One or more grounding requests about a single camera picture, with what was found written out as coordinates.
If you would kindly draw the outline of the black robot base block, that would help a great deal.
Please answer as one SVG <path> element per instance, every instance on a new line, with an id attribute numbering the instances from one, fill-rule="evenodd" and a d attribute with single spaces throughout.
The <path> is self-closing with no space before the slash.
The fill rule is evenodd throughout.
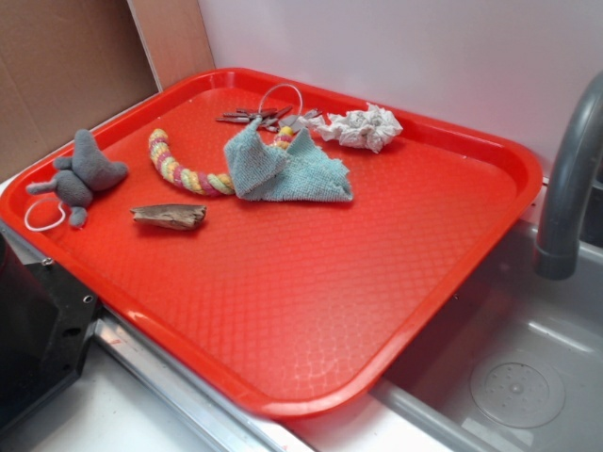
<path id="1" fill-rule="evenodd" d="M 3 435 L 79 379 L 100 310 L 61 264 L 25 264 L 1 239 Z"/>

